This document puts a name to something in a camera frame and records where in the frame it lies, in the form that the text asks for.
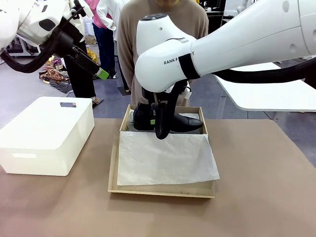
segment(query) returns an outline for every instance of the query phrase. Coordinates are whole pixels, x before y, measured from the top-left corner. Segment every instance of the shoe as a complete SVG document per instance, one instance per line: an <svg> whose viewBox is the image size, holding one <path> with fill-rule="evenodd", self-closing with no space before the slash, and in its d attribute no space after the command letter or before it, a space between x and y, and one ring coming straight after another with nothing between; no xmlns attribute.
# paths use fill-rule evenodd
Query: shoe
<svg viewBox="0 0 316 237"><path fill-rule="evenodd" d="M109 78L108 79L116 79L117 78L117 73L114 68L109 69Z"/></svg>
<svg viewBox="0 0 316 237"><path fill-rule="evenodd" d="M175 113L170 130L184 133L200 129L202 126L202 121L196 118L189 118ZM134 111L134 128L140 131L152 131L155 128L151 116L151 105L138 103Z"/></svg>
<svg viewBox="0 0 316 237"><path fill-rule="evenodd" d="M174 132L190 132L200 129L202 126L203 122L201 120L174 113L170 130Z"/></svg>
<svg viewBox="0 0 316 237"><path fill-rule="evenodd" d="M98 106L101 102L103 101L103 99L99 99L98 97L95 97L94 100L92 100L92 108L94 109L96 106Z"/></svg>
<svg viewBox="0 0 316 237"><path fill-rule="evenodd" d="M133 115L134 128L139 131L152 131L155 124L151 124L151 105L138 103Z"/></svg>

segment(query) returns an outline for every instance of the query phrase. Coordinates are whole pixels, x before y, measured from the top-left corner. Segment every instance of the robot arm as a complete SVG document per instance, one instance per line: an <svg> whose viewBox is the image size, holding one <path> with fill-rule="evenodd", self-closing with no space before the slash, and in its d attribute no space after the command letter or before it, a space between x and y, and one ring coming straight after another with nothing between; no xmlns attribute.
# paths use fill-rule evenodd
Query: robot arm
<svg viewBox="0 0 316 237"><path fill-rule="evenodd" d="M12 69L31 73L53 54L57 57L69 55L89 73L106 79L108 74L73 45L83 38L80 15L93 16L83 0L0 0L1 57ZM33 46L40 45L42 49L40 55L29 64L19 64L5 51L16 34Z"/></svg>
<svg viewBox="0 0 316 237"><path fill-rule="evenodd" d="M168 16L140 21L137 38L151 41L152 37L155 41L169 33L140 54L136 77L146 90L162 92L177 81L208 73L315 55L315 22L316 1L310 0L258 1L198 40L186 36L179 39L178 32L170 32L176 26Z"/></svg>
<svg viewBox="0 0 316 237"><path fill-rule="evenodd" d="M157 138L170 132L177 98L189 79L213 73L238 83L275 83L315 73L316 59L280 70L229 70L316 54L315 22L316 1L310 0L260 0L198 40L179 30L167 15L142 18L135 74L155 115Z"/></svg>

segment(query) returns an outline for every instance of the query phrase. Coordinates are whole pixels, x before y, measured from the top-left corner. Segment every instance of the gray floor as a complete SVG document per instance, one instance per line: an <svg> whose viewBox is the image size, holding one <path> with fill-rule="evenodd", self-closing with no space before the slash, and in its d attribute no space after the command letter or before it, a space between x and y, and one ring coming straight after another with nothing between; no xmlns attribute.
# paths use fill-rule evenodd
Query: gray floor
<svg viewBox="0 0 316 237"><path fill-rule="evenodd" d="M283 63L287 67L296 62ZM94 109L96 118L122 118L130 96L122 96L117 87L122 86L118 79L94 81L97 96L104 101ZM192 85L192 106L201 106L206 118L215 119L221 94L221 86L213 75L207 75ZM7 65L0 65L0 127L4 126L25 107L41 96L67 96L55 88L44 84L38 73L21 74ZM249 119L267 119L263 112L249 112ZM223 115L224 119L246 119L247 112L236 108L228 98ZM280 124L283 131L303 151L310 162L316 166L316 114L287 113Z"/></svg>

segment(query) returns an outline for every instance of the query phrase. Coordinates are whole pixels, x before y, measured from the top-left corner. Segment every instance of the white table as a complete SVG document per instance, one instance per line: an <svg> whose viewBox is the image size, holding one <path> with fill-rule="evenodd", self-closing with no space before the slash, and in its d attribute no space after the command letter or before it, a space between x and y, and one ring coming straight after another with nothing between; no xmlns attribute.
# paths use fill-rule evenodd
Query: white table
<svg viewBox="0 0 316 237"><path fill-rule="evenodd" d="M252 72L279 68L274 63L264 63L233 70ZM278 112L316 112L316 90L301 80L276 84L240 84L216 78L223 88L217 119L223 116L227 95L241 110L275 112L273 120L276 122L280 115Z"/></svg>

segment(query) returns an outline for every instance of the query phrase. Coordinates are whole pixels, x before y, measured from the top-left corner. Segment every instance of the storage box lid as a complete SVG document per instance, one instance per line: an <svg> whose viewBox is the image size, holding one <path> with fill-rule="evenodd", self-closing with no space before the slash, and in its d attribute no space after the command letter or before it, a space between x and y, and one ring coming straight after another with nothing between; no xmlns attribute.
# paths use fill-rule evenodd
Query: storage box lid
<svg viewBox="0 0 316 237"><path fill-rule="evenodd" d="M0 130L0 148L56 150L91 103L89 98L40 97Z"/></svg>

